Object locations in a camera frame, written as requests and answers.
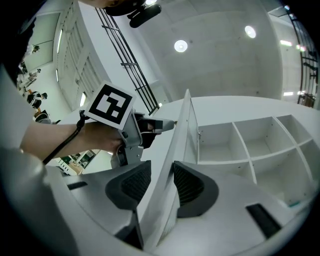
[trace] ceiling light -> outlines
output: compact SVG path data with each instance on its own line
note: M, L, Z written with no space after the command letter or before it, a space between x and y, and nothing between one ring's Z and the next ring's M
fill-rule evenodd
M60 49L60 43L61 43L61 37L62 37L62 32L63 30L60 30L60 35L59 35L59 39L58 39L58 47L56 49L57 54L59 53L59 49Z
M292 46L292 42L285 41L285 40L280 40L280 44L282 44L284 46Z
M80 107L82 107L85 104L86 99L87 99L87 95L85 92L83 92L81 95Z
M55 75L56 75L56 81L59 82L59 78L58 78L58 69L55 70Z
M155 4L157 2L157 0L146 0L145 3L148 5L148 6L151 6L153 4Z
M254 28L252 26L246 26L244 28L244 31L246 32L246 34L250 37L250 38L255 38L256 37L256 31L254 30Z
M292 95L294 95L294 93L292 91L291 92L285 92L283 94L283 96L292 96Z
M174 49L179 53L183 53L188 49L188 44L186 41L178 40L174 44Z

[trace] human hand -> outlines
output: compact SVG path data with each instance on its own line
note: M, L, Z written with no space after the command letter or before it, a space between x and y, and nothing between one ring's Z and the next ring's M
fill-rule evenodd
M123 143L117 129L101 122L86 123L81 132L91 149L115 153Z

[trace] shelf compartment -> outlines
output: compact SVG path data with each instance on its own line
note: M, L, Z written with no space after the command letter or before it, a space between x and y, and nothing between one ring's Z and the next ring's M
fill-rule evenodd
M234 174L241 176L252 182L256 182L254 170L250 166L249 160L238 160L228 162L201 162L201 168L208 169L210 172L221 174Z
M310 134L303 127L303 125L295 119L292 115L279 116L277 119L288 130L297 144L311 139Z
M314 193L307 168L296 148L252 160L252 165L257 185L288 206L300 203Z
M300 149L309 165L314 184L319 187L320 181L320 148L310 140L300 146Z
M273 154L294 146L290 136L273 117L239 121L234 124L251 158Z
M253 157L252 165L255 174L261 174L270 169L279 167L290 154L294 153L296 148L293 146L289 149L285 149L273 154L268 154L264 156Z
M200 126L198 162L248 159L240 135L232 123Z

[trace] black railing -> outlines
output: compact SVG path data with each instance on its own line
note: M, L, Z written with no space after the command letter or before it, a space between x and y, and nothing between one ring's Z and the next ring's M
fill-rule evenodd
M319 79L319 55L309 33L297 17L291 12L290 7L279 7L269 14L291 22L297 38L297 50L300 51L301 81L298 104L313 106L316 100Z
M127 71L135 87L135 91L142 99L146 109L149 111L149 115L151 115L156 109L159 109L159 105L133 52L121 33L115 19L109 16L104 9L96 8L95 10L102 22L102 27L105 29L120 58L121 66Z

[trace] black cable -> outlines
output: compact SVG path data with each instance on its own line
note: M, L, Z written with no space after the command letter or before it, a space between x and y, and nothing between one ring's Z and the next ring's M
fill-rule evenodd
M85 116L84 113L84 110L79 111L80 120L76 123L76 130L43 160L44 165L49 163L69 142L71 142L80 133L81 129L85 126L86 120L89 119L89 117Z

